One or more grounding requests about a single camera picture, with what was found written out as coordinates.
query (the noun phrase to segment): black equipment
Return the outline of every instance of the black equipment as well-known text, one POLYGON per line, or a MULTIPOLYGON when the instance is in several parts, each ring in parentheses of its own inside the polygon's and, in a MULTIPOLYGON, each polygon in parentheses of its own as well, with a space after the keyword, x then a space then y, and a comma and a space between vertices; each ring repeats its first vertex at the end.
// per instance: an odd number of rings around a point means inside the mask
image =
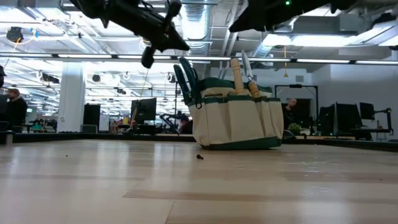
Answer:
POLYGON ((374 107, 371 103, 359 103, 359 110, 361 112, 361 119, 374 120, 374 107))
POLYGON ((185 116, 181 111, 178 111, 177 114, 162 114, 160 118, 169 126, 168 133, 177 134, 178 127, 174 125, 174 123, 170 119, 180 120, 185 116))
POLYGON ((172 23, 173 17, 181 10, 178 0, 170 1, 166 17, 154 12, 153 7, 142 0, 71 0, 71 3, 87 17, 100 18, 105 28, 112 21, 151 42, 141 58, 141 64, 146 68, 154 63, 156 49, 161 52, 190 49, 172 23))
POLYGON ((101 115, 101 105, 86 104, 83 115, 83 124, 95 125, 96 126, 95 133, 97 133, 100 130, 100 115, 101 115))
POLYGON ((4 85, 4 77, 6 77, 3 66, 0 65, 0 88, 4 85))
POLYGON ((58 78, 52 77, 51 75, 47 75, 46 73, 42 74, 41 80, 43 82, 51 82, 51 83, 54 83, 54 84, 59 84, 60 83, 60 80, 58 78))
POLYGON ((322 136, 332 136, 335 122, 335 105, 321 107, 317 119, 317 131, 322 136))
POLYGON ((156 98, 131 101, 131 121, 144 124, 144 121, 155 120, 156 101, 156 98))
POLYGON ((369 133, 390 133, 390 135, 394 135, 394 130, 391 124, 391 108, 375 111, 373 104, 359 103, 359 109, 361 111, 362 119, 374 120, 374 115, 377 113, 385 113, 387 115, 387 129, 377 127, 377 129, 362 129, 362 132, 366 130, 369 133))
POLYGON ((24 35, 21 30, 21 27, 11 27, 11 29, 7 31, 7 40, 13 43, 21 43, 24 40, 24 35))
POLYGON ((338 135, 350 133, 352 129, 362 127, 358 107, 350 104, 336 103, 338 135))
POLYGON ((345 10, 357 0, 248 0, 249 5, 229 28, 230 32, 255 29, 272 31, 274 26, 289 19, 330 4, 331 13, 345 10))

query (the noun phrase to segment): white pillar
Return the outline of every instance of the white pillar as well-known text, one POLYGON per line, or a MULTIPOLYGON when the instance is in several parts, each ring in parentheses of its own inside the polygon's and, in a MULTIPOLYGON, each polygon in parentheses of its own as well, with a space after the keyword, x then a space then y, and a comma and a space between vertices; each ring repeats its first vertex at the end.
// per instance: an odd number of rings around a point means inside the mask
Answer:
POLYGON ((83 64, 64 62, 61 79, 57 132, 80 131, 83 124, 86 76, 83 64))

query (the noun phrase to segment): cable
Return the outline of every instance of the cable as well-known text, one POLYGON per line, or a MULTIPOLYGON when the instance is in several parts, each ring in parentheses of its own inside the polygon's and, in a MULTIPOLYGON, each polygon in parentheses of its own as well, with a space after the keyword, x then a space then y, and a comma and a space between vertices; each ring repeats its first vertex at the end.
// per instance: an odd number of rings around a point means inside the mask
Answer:
POLYGON ((27 42, 20 43, 21 38, 18 38, 18 40, 17 40, 16 43, 14 43, 14 42, 12 42, 12 41, 10 41, 10 40, 8 40, 8 41, 9 41, 10 43, 15 44, 15 45, 14 45, 14 50, 15 50, 15 49, 17 48, 18 45, 27 44, 27 43, 29 43, 30 41, 32 41, 32 40, 34 39, 34 37, 36 36, 36 30, 33 29, 33 30, 32 30, 32 33, 33 33, 32 37, 31 37, 27 42))
MULTIPOLYGON (((147 82, 148 73, 149 73, 149 69, 147 70, 147 74, 145 75, 145 79, 144 79, 144 84, 142 85, 141 93, 139 94, 138 106, 139 106, 139 101, 141 100, 141 97, 142 97, 142 93, 144 92, 145 83, 147 82)), ((134 121, 134 118, 136 117, 137 107, 136 107, 136 109, 134 109, 134 112, 132 113, 132 116, 131 116, 132 121, 130 122, 130 128, 132 128, 132 122, 134 121)))

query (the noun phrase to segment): wooden floor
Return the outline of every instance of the wooden floor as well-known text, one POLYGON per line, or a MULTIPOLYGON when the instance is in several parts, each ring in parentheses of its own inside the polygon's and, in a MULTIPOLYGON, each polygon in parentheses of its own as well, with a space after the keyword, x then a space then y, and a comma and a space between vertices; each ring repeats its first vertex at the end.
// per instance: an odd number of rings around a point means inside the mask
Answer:
POLYGON ((16 144, 0 147, 0 223, 398 223, 398 154, 294 145, 204 151, 172 142, 16 144))

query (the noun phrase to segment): ceiling light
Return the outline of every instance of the ceiling light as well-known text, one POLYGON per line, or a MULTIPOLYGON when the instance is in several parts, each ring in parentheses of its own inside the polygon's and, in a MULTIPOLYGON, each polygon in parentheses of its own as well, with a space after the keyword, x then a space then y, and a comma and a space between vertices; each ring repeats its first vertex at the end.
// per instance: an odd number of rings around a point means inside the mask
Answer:
POLYGON ((357 35, 356 37, 351 37, 349 44, 365 44, 367 41, 381 35, 385 31, 389 30, 391 27, 379 27, 373 28, 362 34, 357 35))
POLYGON ((350 37, 339 35, 298 35, 292 45, 302 47, 342 47, 349 44, 350 37))
POLYGON ((141 59, 141 55, 118 55, 120 59, 141 59))
POLYGON ((286 35, 268 34, 267 37, 262 41, 262 44, 266 46, 288 46, 292 44, 292 40, 286 35))
POLYGON ((65 58, 112 58, 112 55, 87 55, 87 54, 60 54, 59 57, 65 58))
POLYGON ((297 59, 303 63, 349 63, 349 60, 297 59))
POLYGON ((289 58, 249 58, 250 62, 290 62, 289 58))
POLYGON ((1 53, 2 57, 52 57, 50 54, 1 53))
MULTIPOLYGON (((143 4, 139 4, 138 6, 139 6, 139 7, 145 7, 145 5, 143 5, 143 4)), ((164 6, 164 5, 161 5, 161 4, 152 5, 152 7, 156 8, 156 9, 164 9, 164 8, 165 8, 165 6, 164 6)))
POLYGON ((229 61, 231 57, 197 57, 197 56, 186 56, 184 57, 187 60, 220 60, 220 61, 229 61))
POLYGON ((371 60, 358 60, 355 62, 358 65, 398 65, 398 61, 371 61, 371 60))
POLYGON ((379 44, 379 46, 396 46, 398 45, 398 35, 379 44))
POLYGON ((170 56, 161 56, 161 55, 154 55, 154 59, 158 59, 158 60, 170 60, 171 57, 170 56))

